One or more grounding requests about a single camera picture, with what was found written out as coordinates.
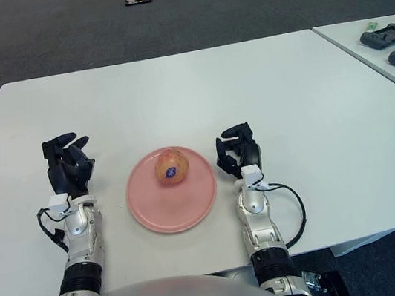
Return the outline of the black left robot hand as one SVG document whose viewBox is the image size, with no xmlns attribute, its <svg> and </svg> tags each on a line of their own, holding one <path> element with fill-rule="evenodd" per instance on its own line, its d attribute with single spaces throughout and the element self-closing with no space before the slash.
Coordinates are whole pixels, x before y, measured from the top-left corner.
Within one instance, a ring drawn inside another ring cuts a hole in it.
<svg viewBox="0 0 395 296">
<path fill-rule="evenodd" d="M 88 182 L 95 160 L 83 152 L 88 141 L 89 137 L 77 138 L 73 132 L 42 143 L 49 181 L 55 194 L 70 194 L 72 199 L 89 194 Z"/>
</svg>

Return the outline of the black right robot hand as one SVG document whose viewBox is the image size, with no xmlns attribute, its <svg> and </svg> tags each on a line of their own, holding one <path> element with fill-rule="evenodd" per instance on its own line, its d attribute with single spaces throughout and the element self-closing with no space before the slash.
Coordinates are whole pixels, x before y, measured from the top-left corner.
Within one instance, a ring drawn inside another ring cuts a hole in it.
<svg viewBox="0 0 395 296">
<path fill-rule="evenodd" d="M 226 129 L 215 139 L 217 166 L 228 175 L 241 179 L 242 168 L 257 165 L 262 168 L 261 150 L 253 139 L 253 132 L 247 122 Z"/>
</svg>

